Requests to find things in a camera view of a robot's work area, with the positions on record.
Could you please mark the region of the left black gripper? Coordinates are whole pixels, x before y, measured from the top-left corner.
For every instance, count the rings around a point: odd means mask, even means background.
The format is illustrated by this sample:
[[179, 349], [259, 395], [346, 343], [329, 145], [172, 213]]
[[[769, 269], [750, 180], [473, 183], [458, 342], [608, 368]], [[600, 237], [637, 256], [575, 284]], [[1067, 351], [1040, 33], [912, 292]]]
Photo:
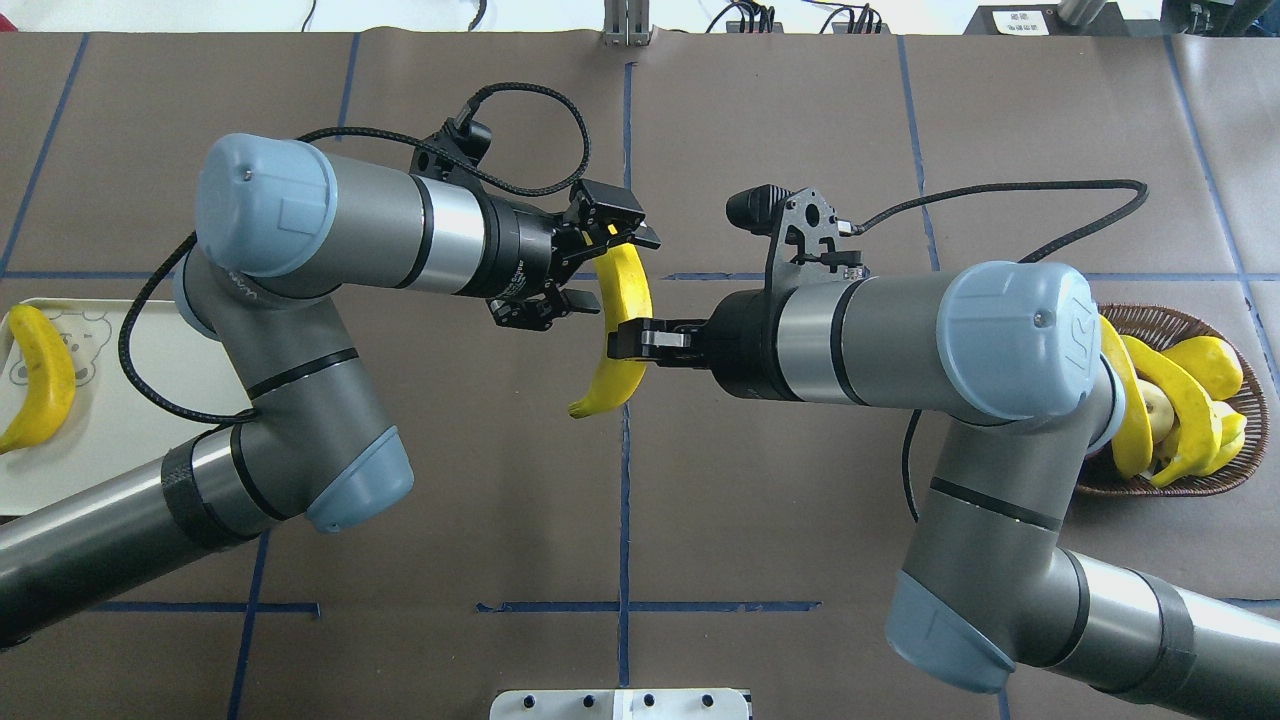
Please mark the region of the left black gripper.
[[[556, 217], [504, 199], [493, 199], [490, 205], [486, 241], [493, 254], [485, 270], [485, 300], [498, 327], [543, 332], [570, 314], [602, 313], [593, 292], [564, 287], [568, 277], [556, 258], [556, 242], [570, 233]], [[575, 249], [582, 251], [605, 251], [621, 243], [660, 247], [646, 211], [625, 187], [575, 181], [564, 222], [573, 229]]]

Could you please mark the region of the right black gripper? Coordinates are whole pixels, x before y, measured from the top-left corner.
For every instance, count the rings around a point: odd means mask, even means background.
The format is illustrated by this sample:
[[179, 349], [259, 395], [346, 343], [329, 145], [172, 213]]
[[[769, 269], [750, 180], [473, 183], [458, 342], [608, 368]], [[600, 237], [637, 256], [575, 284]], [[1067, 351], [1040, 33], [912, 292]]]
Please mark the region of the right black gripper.
[[790, 401], [765, 291], [733, 292], [705, 319], [635, 318], [608, 333], [608, 359], [655, 365], [707, 365], [739, 398]]

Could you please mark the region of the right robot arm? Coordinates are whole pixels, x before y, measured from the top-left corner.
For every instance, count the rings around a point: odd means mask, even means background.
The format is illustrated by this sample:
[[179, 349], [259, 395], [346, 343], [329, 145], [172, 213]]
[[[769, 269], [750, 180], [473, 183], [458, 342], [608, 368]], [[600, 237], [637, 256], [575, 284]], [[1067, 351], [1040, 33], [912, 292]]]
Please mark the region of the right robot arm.
[[951, 416], [886, 625], [922, 671], [993, 694], [1027, 665], [1193, 717], [1277, 716], [1275, 620], [1059, 546], [1126, 397], [1074, 268], [783, 264], [707, 319], [621, 322], [605, 350], [707, 369], [741, 398]]

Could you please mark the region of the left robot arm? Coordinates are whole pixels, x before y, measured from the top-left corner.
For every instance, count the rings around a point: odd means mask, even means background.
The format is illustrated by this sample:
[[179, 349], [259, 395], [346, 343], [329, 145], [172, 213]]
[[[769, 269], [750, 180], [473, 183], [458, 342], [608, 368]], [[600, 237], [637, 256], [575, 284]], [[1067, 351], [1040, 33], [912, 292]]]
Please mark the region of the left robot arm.
[[250, 401], [164, 456], [3, 528], [3, 647], [303, 516], [348, 529], [413, 486], [332, 295], [343, 284], [483, 299], [495, 323], [545, 331], [596, 300], [586, 260], [657, 249], [626, 188], [585, 179], [563, 211], [479, 169], [492, 138], [449, 123], [404, 137], [408, 170], [297, 140], [228, 135], [198, 176], [195, 242], [174, 296], [218, 341]]

